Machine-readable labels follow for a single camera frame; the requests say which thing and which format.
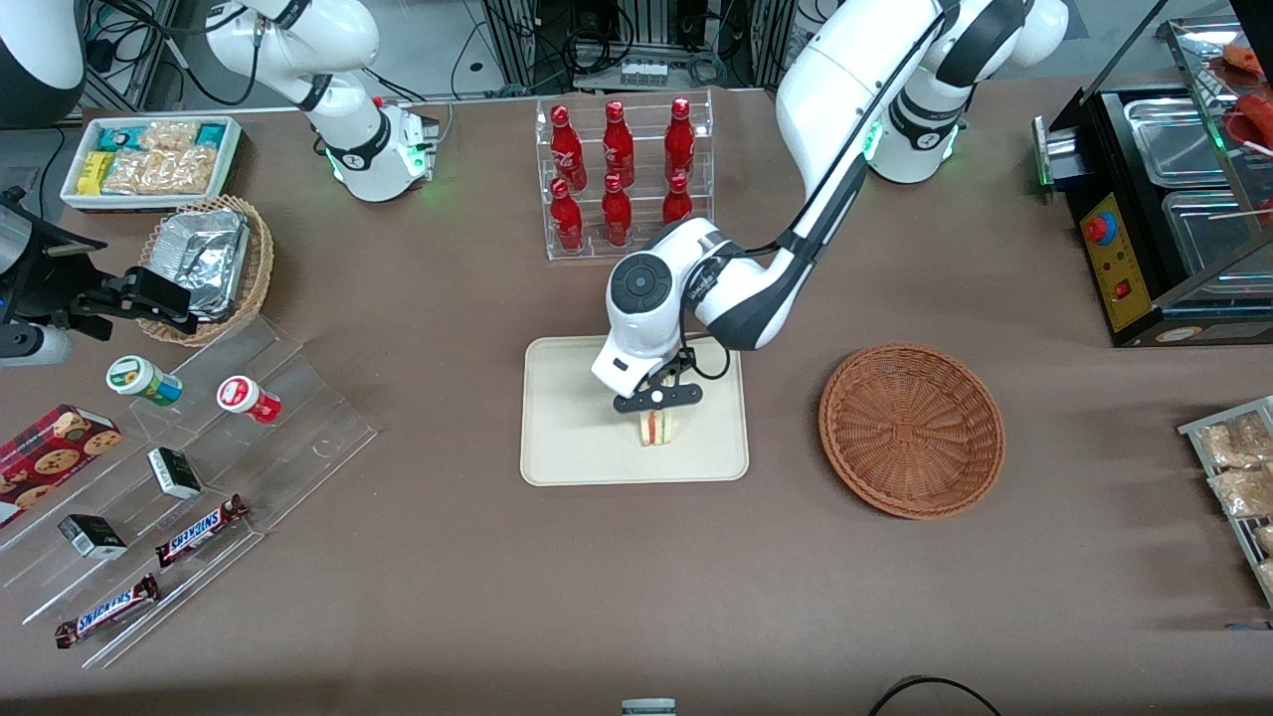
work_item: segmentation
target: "emergency stop button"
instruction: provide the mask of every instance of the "emergency stop button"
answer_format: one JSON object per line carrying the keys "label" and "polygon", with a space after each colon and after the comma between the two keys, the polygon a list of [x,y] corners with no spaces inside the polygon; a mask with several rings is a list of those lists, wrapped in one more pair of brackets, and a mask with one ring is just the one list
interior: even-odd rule
{"label": "emergency stop button", "polygon": [[1083,238],[1096,246],[1109,246],[1116,234],[1118,219],[1110,211],[1101,211],[1083,223]]}

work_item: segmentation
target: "yogurt cup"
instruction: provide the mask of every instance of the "yogurt cup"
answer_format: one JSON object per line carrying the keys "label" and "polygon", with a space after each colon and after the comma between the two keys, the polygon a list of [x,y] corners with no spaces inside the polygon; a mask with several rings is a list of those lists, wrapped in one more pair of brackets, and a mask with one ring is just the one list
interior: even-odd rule
{"label": "yogurt cup", "polygon": [[106,371],[106,385],[120,395],[145,397],[155,405],[172,405],[181,397],[182,383],[140,355],[125,355]]}
{"label": "yogurt cup", "polygon": [[262,424],[272,423],[283,412],[279,396],[266,392],[261,383],[247,376],[232,376],[222,381],[222,387],[216,389],[216,404]]}

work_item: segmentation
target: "woven basket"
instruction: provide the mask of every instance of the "woven basket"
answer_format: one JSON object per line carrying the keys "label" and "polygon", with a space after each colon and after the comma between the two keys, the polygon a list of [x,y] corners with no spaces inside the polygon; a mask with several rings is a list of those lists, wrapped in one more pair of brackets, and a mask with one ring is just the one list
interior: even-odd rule
{"label": "woven basket", "polygon": [[822,448],[853,492],[913,520],[967,510],[1003,468],[1003,419],[953,358],[913,343],[848,357],[817,412]]}
{"label": "woven basket", "polygon": [[[214,338],[228,331],[232,326],[251,319],[265,303],[265,294],[270,289],[270,271],[274,270],[274,238],[270,236],[270,227],[261,220],[261,214],[256,209],[237,196],[216,196],[206,199],[190,206],[182,206],[177,214],[193,211],[210,211],[213,209],[234,209],[242,211],[252,222],[252,233],[248,236],[247,256],[243,257],[243,275],[239,278],[238,296],[234,301],[234,313],[219,324],[199,324],[195,335],[186,335],[172,326],[155,321],[137,321],[141,330],[150,338],[168,343],[179,343],[191,348],[207,345]],[[141,250],[141,265],[150,261],[150,252],[154,251],[155,240],[159,236],[159,227],[150,232],[150,240]]]}

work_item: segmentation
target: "table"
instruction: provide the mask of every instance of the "table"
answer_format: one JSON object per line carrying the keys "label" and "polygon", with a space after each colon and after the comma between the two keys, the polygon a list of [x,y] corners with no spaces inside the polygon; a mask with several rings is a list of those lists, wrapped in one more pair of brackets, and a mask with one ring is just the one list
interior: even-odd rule
{"label": "table", "polygon": [[[533,102],[458,107],[435,181],[384,205],[332,181],[299,113],[239,115],[234,187],[278,245],[266,313],[383,433],[106,671],[0,594],[0,711],[616,713],[666,694],[686,716],[841,715],[937,674],[1004,713],[1268,712],[1273,636],[1221,629],[1267,612],[1174,427],[1270,392],[1270,353],[1109,348],[1064,208],[1031,194],[1029,120],[1078,84],[985,83],[936,178],[867,182],[783,334],[743,358],[751,469],[726,484],[519,478],[523,350],[603,333],[608,271],[544,256]],[[799,182],[771,99],[715,97],[718,222],[756,246]],[[64,226],[118,270],[154,222]],[[59,401],[117,414],[111,359],[186,354],[116,333],[0,375],[0,434]],[[964,361],[1003,410],[1003,476],[956,519],[877,512],[822,456],[825,378],[889,340]],[[978,713],[923,689],[892,712]]]}

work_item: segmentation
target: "small black box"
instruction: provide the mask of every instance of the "small black box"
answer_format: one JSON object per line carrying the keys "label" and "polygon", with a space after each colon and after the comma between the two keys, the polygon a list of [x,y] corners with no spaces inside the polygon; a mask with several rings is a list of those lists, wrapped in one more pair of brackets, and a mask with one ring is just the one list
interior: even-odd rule
{"label": "small black box", "polygon": [[115,559],[127,549],[111,524],[97,515],[67,515],[57,524],[57,529],[81,557]]}
{"label": "small black box", "polygon": [[190,466],[190,460],[178,450],[169,447],[157,447],[148,455],[150,459],[150,471],[159,480],[159,489],[165,494],[179,497],[181,499],[193,499],[199,497],[202,488],[199,478]]}

